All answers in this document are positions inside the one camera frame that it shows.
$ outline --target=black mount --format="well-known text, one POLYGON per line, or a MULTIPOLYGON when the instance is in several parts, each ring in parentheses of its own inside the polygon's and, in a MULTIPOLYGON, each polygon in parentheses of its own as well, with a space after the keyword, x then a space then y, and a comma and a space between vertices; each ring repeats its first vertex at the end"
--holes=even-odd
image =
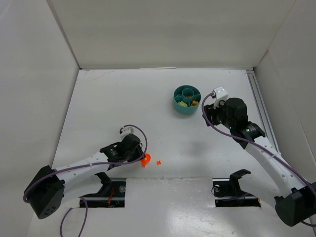
MULTIPOLYGON (((40 178, 53 172, 54 170, 49 165, 44 166, 26 189, 40 178)), ((59 208, 61 199, 64 196, 64 183, 64 180, 59 180, 56 175, 53 175, 43 180, 29 192, 27 200, 39 219, 50 216, 59 208)))
MULTIPOLYGON (((316 182, 311 186, 316 191, 316 182)), ((288 226, 295 226, 316 214, 316 199, 308 187, 292 189, 292 192, 286 198, 275 197, 276 213, 288 226)))
POLYGON ((238 179, 251 172, 246 169, 241 169, 229 176, 226 179, 213 179, 214 195, 218 198, 222 197, 239 197, 246 194, 240 189, 238 179))
MULTIPOLYGON (((101 189, 96 194, 87 194, 83 197, 86 199, 88 207, 125 207, 125 190, 126 179, 112 179, 106 188, 101 189)), ((79 201, 79 205, 85 207, 82 200, 79 201)))
MULTIPOLYGON (((234 136, 254 141, 257 137, 265 137, 264 131, 255 123, 248 121, 247 106, 242 99, 229 98, 220 101, 219 107, 214 104, 204 106, 206 116, 213 125, 222 124, 230 130, 234 136)), ((242 148, 246 148, 247 142, 234 139, 242 148)))

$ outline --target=divided container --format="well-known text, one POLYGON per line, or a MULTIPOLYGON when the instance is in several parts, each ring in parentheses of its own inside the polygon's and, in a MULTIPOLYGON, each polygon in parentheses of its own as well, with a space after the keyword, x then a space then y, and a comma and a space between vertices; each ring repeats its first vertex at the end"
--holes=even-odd
POLYGON ((174 109, 181 114, 184 114, 184 115, 193 114, 198 109, 200 102, 201 102, 201 94, 198 91, 198 89, 196 89, 193 86, 182 85, 182 86, 178 87, 173 93, 174 109), (198 101, 198 104, 195 106, 192 106, 192 102, 194 100, 198 101), (180 101, 183 101, 188 106, 183 107, 183 106, 179 105, 178 102, 180 102, 180 101))

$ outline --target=yellow object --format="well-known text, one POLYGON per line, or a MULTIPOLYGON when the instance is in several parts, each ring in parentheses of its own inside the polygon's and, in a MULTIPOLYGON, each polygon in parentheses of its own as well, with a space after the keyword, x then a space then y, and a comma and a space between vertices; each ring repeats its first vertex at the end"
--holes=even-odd
POLYGON ((192 102, 192 106, 195 106, 195 105, 197 105, 197 104, 198 104, 198 101, 195 101, 195 100, 194 100, 194 101, 192 102))

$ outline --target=white bracket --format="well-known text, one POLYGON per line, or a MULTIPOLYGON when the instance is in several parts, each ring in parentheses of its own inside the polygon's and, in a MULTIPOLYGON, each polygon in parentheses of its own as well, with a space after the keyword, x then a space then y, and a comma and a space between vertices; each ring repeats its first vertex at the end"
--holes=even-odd
POLYGON ((228 92, 222 86, 215 88, 211 94, 212 98, 215 99, 214 108, 219 107, 219 103, 223 100, 226 101, 228 98, 228 92))
POLYGON ((65 191, 71 190, 76 184, 80 184, 85 182, 87 179, 89 179, 91 176, 95 176, 97 173, 105 172, 108 170, 109 165, 108 164, 101 164, 101 165, 92 165, 93 163, 97 162, 108 162, 108 157, 101 152, 97 152, 94 155, 83 159, 79 162, 66 165, 63 167, 59 167, 56 170, 62 170, 62 169, 67 169, 70 167, 75 167, 79 165, 85 165, 88 164, 88 167, 85 168, 79 168, 79 169, 74 169, 66 172, 62 172, 59 174, 56 174, 59 180, 64 180, 65 181, 65 191))
POLYGON ((134 134, 133 127, 123 127, 122 133, 120 134, 121 140, 123 140, 128 134, 134 134))

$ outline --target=white wall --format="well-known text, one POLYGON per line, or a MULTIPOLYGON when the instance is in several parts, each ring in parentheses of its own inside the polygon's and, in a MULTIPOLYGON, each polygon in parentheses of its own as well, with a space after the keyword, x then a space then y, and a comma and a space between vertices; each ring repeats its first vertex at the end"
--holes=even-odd
POLYGON ((256 75, 280 150, 316 181, 316 1, 296 1, 256 75))
POLYGON ((50 0, 81 67, 257 66, 295 0, 50 0))
POLYGON ((0 236, 26 236, 22 195, 51 164, 78 73, 45 0, 0 1, 0 236))

